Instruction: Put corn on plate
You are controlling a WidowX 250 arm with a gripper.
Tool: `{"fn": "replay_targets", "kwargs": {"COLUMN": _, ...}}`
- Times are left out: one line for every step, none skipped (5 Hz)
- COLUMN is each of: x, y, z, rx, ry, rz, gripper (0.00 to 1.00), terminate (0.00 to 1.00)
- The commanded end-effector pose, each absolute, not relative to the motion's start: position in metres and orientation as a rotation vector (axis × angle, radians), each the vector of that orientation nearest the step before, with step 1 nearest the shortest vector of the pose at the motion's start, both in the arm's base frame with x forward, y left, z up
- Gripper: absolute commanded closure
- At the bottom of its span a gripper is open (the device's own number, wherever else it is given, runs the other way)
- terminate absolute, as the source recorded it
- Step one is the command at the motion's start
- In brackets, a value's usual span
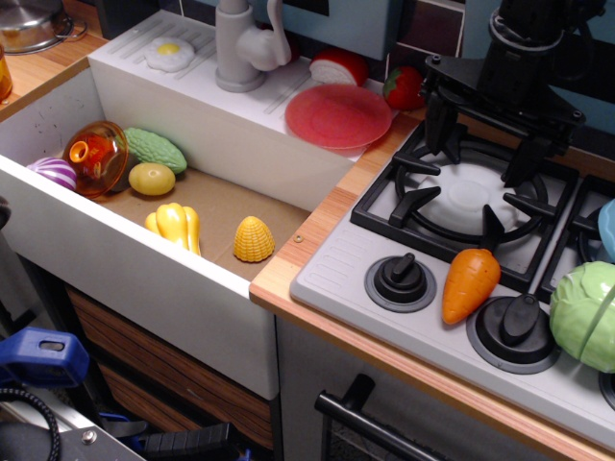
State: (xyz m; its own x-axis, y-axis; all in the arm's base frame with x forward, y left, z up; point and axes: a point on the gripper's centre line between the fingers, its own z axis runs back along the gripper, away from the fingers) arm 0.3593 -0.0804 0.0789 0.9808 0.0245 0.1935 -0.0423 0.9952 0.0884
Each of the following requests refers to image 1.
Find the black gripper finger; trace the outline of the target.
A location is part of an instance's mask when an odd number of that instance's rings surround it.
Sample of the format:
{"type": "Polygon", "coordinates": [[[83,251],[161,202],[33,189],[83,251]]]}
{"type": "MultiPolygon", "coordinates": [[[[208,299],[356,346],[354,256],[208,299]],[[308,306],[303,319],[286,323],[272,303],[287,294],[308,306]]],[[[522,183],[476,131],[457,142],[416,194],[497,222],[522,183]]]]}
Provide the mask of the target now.
{"type": "Polygon", "coordinates": [[[504,186],[518,187],[530,181],[543,160],[556,153],[557,146],[548,138],[533,137],[522,140],[503,175],[504,186]]]}
{"type": "Polygon", "coordinates": [[[428,107],[425,119],[425,140],[434,154],[459,154],[459,130],[457,129],[457,110],[438,93],[427,98],[428,107]]]}

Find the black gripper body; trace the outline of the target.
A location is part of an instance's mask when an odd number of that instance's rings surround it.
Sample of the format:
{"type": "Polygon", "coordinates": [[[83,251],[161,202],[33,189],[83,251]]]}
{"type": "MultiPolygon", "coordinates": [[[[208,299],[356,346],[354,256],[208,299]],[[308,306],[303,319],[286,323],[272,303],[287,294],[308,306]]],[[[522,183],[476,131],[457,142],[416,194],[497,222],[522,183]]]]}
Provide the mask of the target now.
{"type": "Polygon", "coordinates": [[[498,77],[494,86],[480,80],[485,61],[432,55],[426,58],[427,75],[421,94],[425,101],[438,93],[455,106],[457,116],[509,133],[520,139],[545,137],[556,146],[566,148],[573,133],[586,120],[585,114],[572,106],[544,83],[534,83],[521,98],[509,94],[511,77],[498,77]]]}

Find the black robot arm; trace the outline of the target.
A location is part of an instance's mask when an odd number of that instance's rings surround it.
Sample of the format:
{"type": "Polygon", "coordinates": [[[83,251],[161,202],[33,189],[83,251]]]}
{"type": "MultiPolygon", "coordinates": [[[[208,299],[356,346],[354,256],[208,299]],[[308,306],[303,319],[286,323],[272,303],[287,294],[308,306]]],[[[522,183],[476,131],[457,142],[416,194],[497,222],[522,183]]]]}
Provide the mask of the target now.
{"type": "Polygon", "coordinates": [[[544,158],[564,154],[586,117],[550,85],[589,71],[588,22],[604,10],[603,1],[503,1],[489,18],[485,58],[428,58],[421,87],[427,146],[458,163],[449,140],[460,114],[518,136],[503,174],[507,187],[532,178],[544,158]]]}

